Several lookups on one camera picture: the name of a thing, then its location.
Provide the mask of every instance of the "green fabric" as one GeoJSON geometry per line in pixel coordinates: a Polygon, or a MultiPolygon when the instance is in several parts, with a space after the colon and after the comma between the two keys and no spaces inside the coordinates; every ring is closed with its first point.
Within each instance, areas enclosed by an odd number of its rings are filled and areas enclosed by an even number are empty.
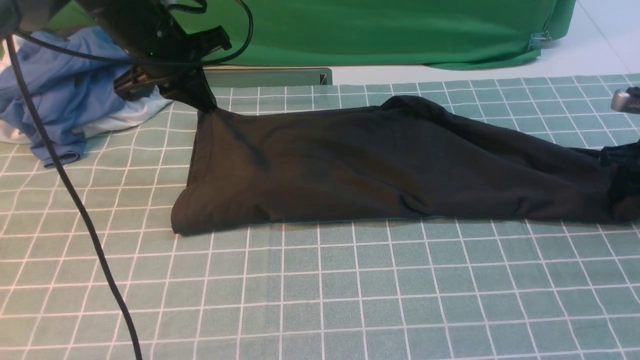
{"type": "MultiPolygon", "coordinates": [[[[234,49],[247,20],[232,0],[208,0],[206,15],[176,12],[188,32],[221,24],[234,49]]],[[[427,64],[444,69],[522,65],[533,33],[566,34],[575,0],[246,0],[255,34],[234,65],[332,66],[427,64]]],[[[75,3],[51,28],[91,24],[75,3]]]]}

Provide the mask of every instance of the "blue cloth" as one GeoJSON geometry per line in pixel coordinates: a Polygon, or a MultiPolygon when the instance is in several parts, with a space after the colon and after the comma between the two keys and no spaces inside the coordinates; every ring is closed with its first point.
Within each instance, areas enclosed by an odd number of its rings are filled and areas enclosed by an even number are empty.
{"type": "MultiPolygon", "coordinates": [[[[66,40],[44,32],[36,32],[33,36],[81,53],[128,58],[97,27],[82,29],[66,40]]],[[[24,42],[20,47],[18,59],[33,102],[60,160],[63,163],[78,160],[84,153],[86,138],[72,130],[124,107],[124,100],[113,91],[113,81],[130,67],[76,58],[30,42],[24,42]]],[[[0,73],[0,118],[31,140],[31,152],[45,163],[45,167],[52,166],[20,94],[12,67],[0,73]]]]}

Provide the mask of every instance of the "black cloth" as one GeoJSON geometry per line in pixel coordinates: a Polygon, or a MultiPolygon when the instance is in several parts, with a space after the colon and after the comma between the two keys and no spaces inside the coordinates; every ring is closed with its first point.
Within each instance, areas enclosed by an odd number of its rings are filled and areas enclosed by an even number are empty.
{"type": "Polygon", "coordinates": [[[198,114],[179,234],[428,216],[613,223],[640,217],[640,144],[573,149],[413,96],[381,106],[198,114]]]}

